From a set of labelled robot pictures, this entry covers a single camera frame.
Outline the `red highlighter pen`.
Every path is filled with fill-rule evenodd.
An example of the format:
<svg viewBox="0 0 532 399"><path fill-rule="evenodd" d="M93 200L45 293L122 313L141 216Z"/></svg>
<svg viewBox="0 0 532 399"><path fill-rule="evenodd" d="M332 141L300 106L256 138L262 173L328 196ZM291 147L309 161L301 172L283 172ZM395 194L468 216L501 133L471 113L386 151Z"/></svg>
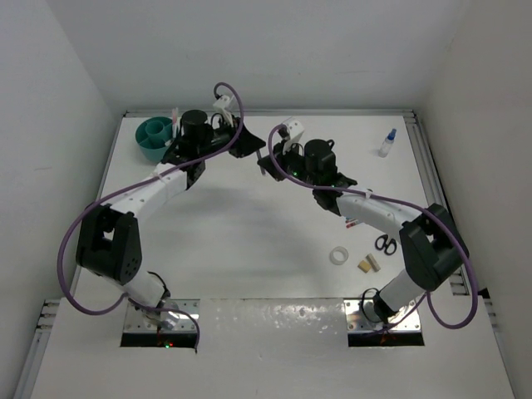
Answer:
<svg viewBox="0 0 532 399"><path fill-rule="evenodd" d="M172 131L172 136L173 137L176 137L177 136L177 131L178 131L178 118L179 118L179 109L176 107L176 108L173 108L172 111L171 111L171 131Z"/></svg>

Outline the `red gel pen labelled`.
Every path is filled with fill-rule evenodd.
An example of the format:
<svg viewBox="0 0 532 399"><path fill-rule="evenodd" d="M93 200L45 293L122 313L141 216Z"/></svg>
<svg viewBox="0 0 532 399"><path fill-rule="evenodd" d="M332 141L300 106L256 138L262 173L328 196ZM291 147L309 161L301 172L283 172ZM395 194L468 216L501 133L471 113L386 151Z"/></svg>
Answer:
<svg viewBox="0 0 532 399"><path fill-rule="evenodd" d="M361 223L362 223L362 221L357 219L357 218L346 218L346 220L345 220L345 225L346 225L347 229L350 229L350 228L352 228L354 226L357 226L357 225L359 225Z"/></svg>

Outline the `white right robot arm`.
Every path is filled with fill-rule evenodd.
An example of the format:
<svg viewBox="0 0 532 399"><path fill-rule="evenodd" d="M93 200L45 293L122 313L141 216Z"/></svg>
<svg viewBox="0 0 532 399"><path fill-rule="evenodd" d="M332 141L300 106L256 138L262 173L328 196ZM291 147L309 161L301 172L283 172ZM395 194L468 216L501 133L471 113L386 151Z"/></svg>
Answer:
<svg viewBox="0 0 532 399"><path fill-rule="evenodd" d="M404 269L376 291L368 309L374 322L385 323L410 301L435 291L461 266L469 267L469 251L444 207L422 208L358 188L339 172L333 145L316 139L299 150L282 140L258 165L276 181L289 179L309 188L324 210L381 231L384 244L401 249Z"/></svg>

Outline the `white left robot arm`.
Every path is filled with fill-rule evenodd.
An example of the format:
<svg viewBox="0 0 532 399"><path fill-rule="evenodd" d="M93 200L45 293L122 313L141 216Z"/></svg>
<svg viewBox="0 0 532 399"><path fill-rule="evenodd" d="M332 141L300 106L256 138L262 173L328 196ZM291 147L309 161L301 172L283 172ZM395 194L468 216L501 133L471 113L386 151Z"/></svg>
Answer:
<svg viewBox="0 0 532 399"><path fill-rule="evenodd" d="M229 153L239 159L262 150L264 140L241 117L224 113L217 126L204 111L185 112L151 175L119 190L81 217L76 263L116 285L124 297L147 313L158 313L169 296L165 285L141 267L140 227L204 173L207 159Z"/></svg>

